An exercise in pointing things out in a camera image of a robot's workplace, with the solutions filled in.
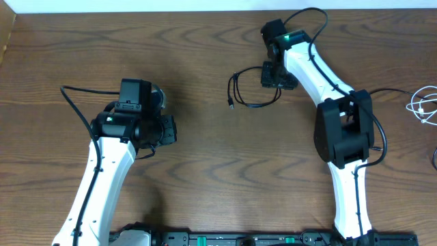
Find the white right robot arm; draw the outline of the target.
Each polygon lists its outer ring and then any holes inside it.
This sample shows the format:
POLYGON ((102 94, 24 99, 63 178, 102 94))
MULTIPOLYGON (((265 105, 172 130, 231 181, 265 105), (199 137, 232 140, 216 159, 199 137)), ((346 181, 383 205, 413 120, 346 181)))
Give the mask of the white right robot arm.
POLYGON ((335 228, 344 239, 365 235, 365 186, 369 149, 373 146, 371 99, 365 90, 344 83, 319 56, 303 31, 262 30, 269 60, 262 67, 264 87, 292 90, 302 85, 317 107, 313 140, 320 158, 329 166, 335 193, 335 228))

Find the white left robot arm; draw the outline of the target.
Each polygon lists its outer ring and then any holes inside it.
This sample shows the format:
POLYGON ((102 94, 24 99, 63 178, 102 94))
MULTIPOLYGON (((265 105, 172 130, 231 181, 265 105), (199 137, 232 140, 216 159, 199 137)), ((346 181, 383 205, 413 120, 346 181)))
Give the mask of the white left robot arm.
POLYGON ((150 232, 122 230, 112 241, 111 223, 121 187, 140 149, 155 151, 176 141, 172 115, 99 113, 82 181, 53 245, 151 245, 150 232))

